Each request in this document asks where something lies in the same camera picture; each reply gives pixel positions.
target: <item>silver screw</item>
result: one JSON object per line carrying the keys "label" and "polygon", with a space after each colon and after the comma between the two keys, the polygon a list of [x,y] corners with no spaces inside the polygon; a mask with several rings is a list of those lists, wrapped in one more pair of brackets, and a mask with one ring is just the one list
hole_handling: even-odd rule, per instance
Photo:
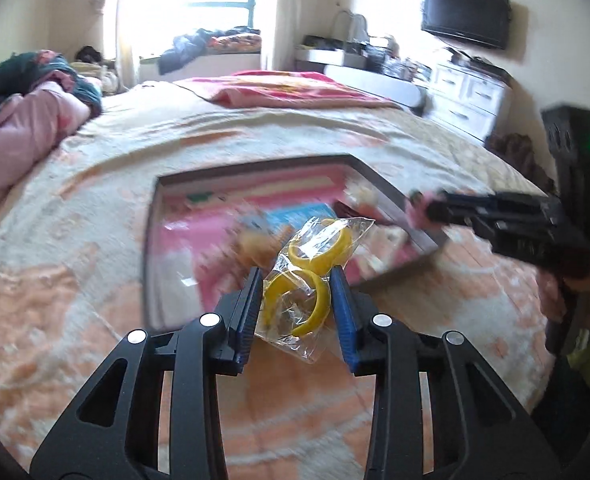
{"label": "silver screw", "polygon": [[146,339],[146,332],[143,330],[133,330],[126,336],[126,339],[128,339],[129,343],[136,345]]}
{"label": "silver screw", "polygon": [[373,322],[377,326],[390,326],[393,323],[393,320],[386,314],[376,314],[376,316],[373,316]]}
{"label": "silver screw", "polygon": [[464,336],[453,330],[446,335],[446,340],[452,345],[461,345],[464,343]]}
{"label": "silver screw", "polygon": [[215,326],[219,323],[219,316],[214,314],[213,312],[209,312],[208,314],[204,314],[200,317],[200,323],[204,326]]}

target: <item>yellow bracelet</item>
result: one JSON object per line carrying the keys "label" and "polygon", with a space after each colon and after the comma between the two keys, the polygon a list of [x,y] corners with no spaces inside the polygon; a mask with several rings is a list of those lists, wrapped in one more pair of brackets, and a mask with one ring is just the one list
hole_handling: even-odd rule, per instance
{"label": "yellow bracelet", "polygon": [[291,331],[291,335],[301,337],[322,326],[331,307],[331,293],[328,283],[310,270],[287,270],[286,272],[281,272],[269,282],[266,288],[264,288],[262,319],[264,320],[264,324],[267,325],[273,320],[277,301],[280,297],[298,288],[296,276],[303,279],[309,286],[315,288],[316,295],[315,308],[310,313],[309,318]]}
{"label": "yellow bracelet", "polygon": [[[335,220],[324,219],[322,224],[331,225]],[[326,276],[333,266],[341,265],[345,262],[340,262],[339,258],[353,243],[351,230],[347,226],[340,229],[339,237],[336,242],[330,246],[326,251],[312,258],[301,258],[297,256],[297,240],[289,242],[289,260],[291,263],[304,270],[311,270],[318,276]]]}

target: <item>black flat screen tv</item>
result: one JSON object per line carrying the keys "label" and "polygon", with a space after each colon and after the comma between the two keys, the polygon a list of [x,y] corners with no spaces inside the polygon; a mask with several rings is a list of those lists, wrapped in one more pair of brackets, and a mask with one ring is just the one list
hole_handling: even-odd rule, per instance
{"label": "black flat screen tv", "polygon": [[436,36],[505,49],[510,0],[424,0],[422,30]]}

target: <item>drawer handle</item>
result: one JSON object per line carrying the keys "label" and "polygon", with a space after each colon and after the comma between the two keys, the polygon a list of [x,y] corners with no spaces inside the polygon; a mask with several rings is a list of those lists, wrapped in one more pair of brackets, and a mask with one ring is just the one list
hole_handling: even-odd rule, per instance
{"label": "drawer handle", "polygon": [[462,119],[463,121],[468,121],[469,120],[469,116],[461,114],[459,112],[454,112],[453,110],[449,110],[451,112],[451,114],[453,114],[456,117],[459,117],[460,119]]}

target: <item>bed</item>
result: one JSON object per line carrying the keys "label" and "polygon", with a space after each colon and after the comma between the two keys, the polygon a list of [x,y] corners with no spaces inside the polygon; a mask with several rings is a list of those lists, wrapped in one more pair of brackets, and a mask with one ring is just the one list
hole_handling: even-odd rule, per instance
{"label": "bed", "polygon": [[[143,324],[141,250],[156,176],[351,153],[406,193],[538,192],[482,148],[396,108],[230,110],[156,82],[106,98],[104,109],[0,206],[0,439],[24,467],[96,366]],[[460,330],[530,410],[552,367],[534,269],[493,256],[468,230],[448,235],[430,268],[377,291],[376,304],[418,332]],[[352,377],[337,352],[307,365],[256,340],[245,373],[217,387],[232,480],[362,478],[374,380]]]}

